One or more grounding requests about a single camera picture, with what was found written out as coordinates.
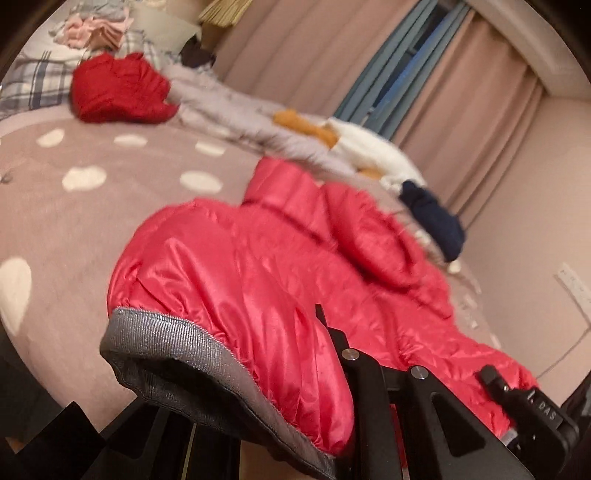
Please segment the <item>pink beige curtain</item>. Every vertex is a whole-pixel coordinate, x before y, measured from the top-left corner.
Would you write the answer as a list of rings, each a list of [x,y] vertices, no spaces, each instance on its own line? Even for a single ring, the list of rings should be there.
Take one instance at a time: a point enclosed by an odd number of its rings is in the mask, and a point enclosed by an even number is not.
[[[254,1],[218,50],[238,91],[335,116],[372,57],[419,1]],[[394,136],[465,225],[478,218],[544,95],[517,50],[475,10]]]

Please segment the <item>navy blue folded garment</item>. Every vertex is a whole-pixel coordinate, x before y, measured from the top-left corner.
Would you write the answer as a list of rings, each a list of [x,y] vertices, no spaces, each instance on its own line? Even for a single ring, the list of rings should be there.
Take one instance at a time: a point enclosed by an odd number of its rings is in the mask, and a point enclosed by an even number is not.
[[[402,184],[399,198],[438,245],[444,259],[447,262],[457,260],[467,239],[460,219],[442,206],[428,189],[411,180]]]

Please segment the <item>yellow pleated lamp shade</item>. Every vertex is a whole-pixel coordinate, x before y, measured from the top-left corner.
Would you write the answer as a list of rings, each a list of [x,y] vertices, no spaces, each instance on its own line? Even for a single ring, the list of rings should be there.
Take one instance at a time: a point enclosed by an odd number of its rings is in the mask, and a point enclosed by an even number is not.
[[[214,0],[200,12],[198,22],[221,28],[233,27],[250,5],[252,0]]]

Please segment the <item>pile of pink white clothes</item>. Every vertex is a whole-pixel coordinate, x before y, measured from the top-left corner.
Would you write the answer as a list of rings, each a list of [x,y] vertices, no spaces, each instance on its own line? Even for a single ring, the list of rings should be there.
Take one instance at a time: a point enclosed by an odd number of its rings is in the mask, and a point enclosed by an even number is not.
[[[72,49],[118,51],[132,24],[127,1],[77,1],[50,36]]]

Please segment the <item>black small garment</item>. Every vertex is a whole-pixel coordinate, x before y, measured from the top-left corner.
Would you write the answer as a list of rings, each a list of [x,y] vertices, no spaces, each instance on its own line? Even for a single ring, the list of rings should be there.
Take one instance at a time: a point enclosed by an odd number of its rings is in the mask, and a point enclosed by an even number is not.
[[[179,56],[181,64],[191,69],[202,66],[212,67],[216,60],[214,53],[202,48],[197,35],[193,35],[185,42],[180,50]]]

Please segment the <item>grey crumpled quilt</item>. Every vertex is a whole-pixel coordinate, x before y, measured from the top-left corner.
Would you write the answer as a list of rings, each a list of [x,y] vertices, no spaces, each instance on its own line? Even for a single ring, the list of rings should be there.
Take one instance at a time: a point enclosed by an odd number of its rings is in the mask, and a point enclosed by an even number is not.
[[[279,104],[239,93],[211,73],[180,64],[166,66],[163,75],[170,82],[168,99],[179,106],[177,118],[186,128],[259,153],[304,163],[315,170],[383,177],[375,167],[356,166],[332,153],[318,138],[274,123],[273,113],[280,110]]]

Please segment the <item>pink-red hooded puffer jacket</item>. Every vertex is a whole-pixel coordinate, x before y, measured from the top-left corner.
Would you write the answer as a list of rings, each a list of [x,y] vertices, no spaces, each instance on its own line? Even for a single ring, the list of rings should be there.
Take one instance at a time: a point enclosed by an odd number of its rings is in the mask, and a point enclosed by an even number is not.
[[[331,329],[381,365],[426,367],[496,436],[509,416],[477,374],[533,375],[456,325],[442,272],[369,193],[264,157],[238,206],[203,197],[147,218],[107,293],[101,356],[120,384],[332,479],[353,397]]]

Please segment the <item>white wall socket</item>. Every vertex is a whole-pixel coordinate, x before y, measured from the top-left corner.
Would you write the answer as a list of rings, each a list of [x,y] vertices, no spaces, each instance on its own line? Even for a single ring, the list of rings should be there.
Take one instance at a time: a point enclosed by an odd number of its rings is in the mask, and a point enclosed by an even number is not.
[[[577,273],[566,263],[562,263],[557,271],[557,279],[572,297],[582,315],[591,320],[590,288],[580,279]]]

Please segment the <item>grey padded headboard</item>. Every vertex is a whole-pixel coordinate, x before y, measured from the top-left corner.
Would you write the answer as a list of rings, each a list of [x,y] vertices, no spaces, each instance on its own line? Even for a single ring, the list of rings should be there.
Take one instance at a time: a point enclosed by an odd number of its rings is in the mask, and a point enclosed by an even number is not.
[[[145,37],[163,51],[178,54],[193,37],[200,38],[200,27],[183,19],[155,9],[139,1],[129,2],[131,28],[141,31]]]

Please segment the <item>folded dark red puffer jacket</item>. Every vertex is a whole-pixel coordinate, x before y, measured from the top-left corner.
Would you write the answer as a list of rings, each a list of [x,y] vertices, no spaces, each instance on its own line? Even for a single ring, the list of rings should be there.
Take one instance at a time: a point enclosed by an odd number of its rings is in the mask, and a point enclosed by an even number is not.
[[[179,109],[167,101],[169,92],[169,80],[141,53],[122,59],[104,53],[74,70],[70,100],[73,113],[86,123],[159,124]]]

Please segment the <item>blue grey curtain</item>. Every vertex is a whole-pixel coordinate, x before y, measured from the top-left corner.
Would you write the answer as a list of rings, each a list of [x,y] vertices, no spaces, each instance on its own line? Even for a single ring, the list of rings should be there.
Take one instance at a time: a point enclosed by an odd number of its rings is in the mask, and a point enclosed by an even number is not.
[[[473,13],[464,1],[419,1],[363,68],[335,118],[392,138]]]

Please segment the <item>brown polka dot duvet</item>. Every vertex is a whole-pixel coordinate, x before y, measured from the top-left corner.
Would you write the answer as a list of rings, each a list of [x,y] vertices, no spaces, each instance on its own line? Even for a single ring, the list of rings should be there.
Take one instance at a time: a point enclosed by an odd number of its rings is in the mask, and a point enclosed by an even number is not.
[[[170,124],[91,125],[64,107],[1,124],[1,317],[34,378],[102,427],[132,397],[101,357],[107,284],[134,231],[184,201],[238,210],[256,156]]]

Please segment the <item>plaid pillow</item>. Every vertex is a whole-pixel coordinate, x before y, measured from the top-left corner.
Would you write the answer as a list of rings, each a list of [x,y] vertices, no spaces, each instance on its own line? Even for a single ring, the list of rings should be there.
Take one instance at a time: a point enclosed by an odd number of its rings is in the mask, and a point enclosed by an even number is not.
[[[58,60],[51,50],[43,50],[37,59],[19,54],[2,80],[1,119],[18,113],[67,104],[74,70],[86,60],[107,53],[116,59],[141,53],[152,67],[161,71],[166,65],[178,63],[180,57],[158,48],[140,30],[129,30],[117,51],[77,50],[73,60]]]

